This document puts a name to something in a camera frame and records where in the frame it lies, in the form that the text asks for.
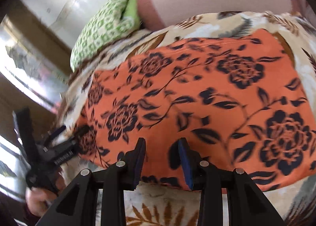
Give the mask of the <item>person's left hand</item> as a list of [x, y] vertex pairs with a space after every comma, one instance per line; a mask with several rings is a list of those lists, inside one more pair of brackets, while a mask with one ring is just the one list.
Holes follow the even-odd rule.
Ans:
[[48, 210], [49, 206], [66, 187], [64, 178], [61, 174], [57, 175], [56, 186], [58, 194], [43, 188], [27, 188], [25, 193], [27, 211], [34, 216], [42, 217]]

